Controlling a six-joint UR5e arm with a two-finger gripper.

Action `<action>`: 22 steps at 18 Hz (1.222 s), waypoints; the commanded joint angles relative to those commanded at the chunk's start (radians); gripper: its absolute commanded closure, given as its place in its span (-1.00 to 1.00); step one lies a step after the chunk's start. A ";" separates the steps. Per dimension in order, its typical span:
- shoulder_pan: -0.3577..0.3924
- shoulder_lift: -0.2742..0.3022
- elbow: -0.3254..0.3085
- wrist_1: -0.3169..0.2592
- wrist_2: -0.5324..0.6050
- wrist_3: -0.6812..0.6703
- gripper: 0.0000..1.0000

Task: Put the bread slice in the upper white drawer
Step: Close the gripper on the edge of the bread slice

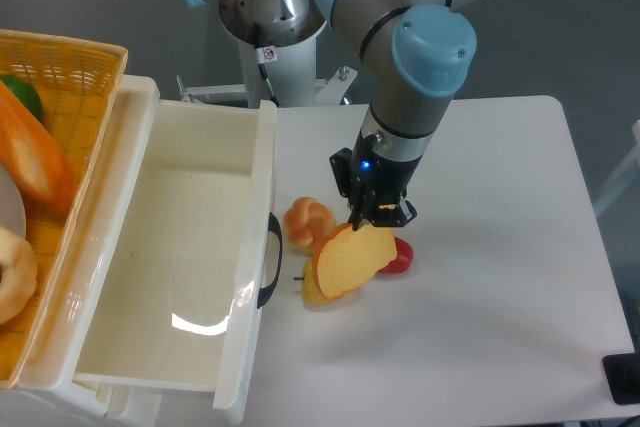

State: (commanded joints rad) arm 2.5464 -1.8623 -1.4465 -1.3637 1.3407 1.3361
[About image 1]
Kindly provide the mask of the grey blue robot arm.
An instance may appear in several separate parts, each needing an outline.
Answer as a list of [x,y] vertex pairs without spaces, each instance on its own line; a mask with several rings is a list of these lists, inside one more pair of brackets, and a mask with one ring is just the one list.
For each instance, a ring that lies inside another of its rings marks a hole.
[[378,87],[352,148],[330,163],[353,227],[402,227],[409,181],[476,52],[460,8],[475,0],[185,0],[213,3],[241,58],[247,103],[309,106],[316,39],[336,32]]

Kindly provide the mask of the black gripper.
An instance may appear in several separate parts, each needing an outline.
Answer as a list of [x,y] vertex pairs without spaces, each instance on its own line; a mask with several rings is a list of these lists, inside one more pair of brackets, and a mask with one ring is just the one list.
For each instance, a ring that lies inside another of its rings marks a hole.
[[368,220],[376,227],[404,227],[417,216],[407,200],[407,187],[422,157],[393,149],[393,140],[381,130],[360,133],[352,149],[329,158],[354,231]]

